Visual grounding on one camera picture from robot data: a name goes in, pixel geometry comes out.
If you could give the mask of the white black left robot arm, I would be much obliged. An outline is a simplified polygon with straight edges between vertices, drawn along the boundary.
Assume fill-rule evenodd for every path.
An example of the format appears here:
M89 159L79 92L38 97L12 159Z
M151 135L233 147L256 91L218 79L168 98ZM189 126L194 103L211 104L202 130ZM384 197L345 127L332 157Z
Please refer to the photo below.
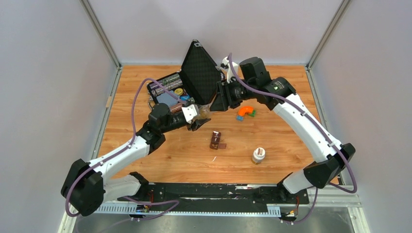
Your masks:
M142 128L125 144L106 155L88 162L78 159L71 165L61 195L68 216L88 216L103 203L133 196L136 200L148 197L149 188L137 172L114 179L113 176L157 150L166 140L165 133L187 127L196 131L211 119L200 113L196 104L171 112L168 105L156 104Z

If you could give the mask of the brown pill organizer strip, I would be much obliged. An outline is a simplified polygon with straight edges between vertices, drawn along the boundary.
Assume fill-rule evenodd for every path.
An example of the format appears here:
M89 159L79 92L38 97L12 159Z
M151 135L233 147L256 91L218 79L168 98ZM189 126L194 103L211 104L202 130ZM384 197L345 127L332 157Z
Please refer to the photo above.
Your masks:
M221 137L222 137L221 132L213 131L212 136L211 136L211 140L210 140L210 144L209 144L209 148L213 149L213 150L226 149L227 144L221 142Z

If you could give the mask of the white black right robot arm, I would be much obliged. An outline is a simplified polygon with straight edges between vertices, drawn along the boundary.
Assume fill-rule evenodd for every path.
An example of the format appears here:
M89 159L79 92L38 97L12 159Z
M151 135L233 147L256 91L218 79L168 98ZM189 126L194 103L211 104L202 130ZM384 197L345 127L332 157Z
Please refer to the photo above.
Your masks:
M210 106L212 112L235 109L244 100L256 99L292 128L313 157L311 164L278 184L277 195L282 202L291 202L303 189L324 188L344 169L352 171L348 165L356 151L354 146L341 143L329 133L290 82L283 77L271 78L261 58L251 57L237 65L227 56L220 68L226 71L226 78L217 83L217 94Z

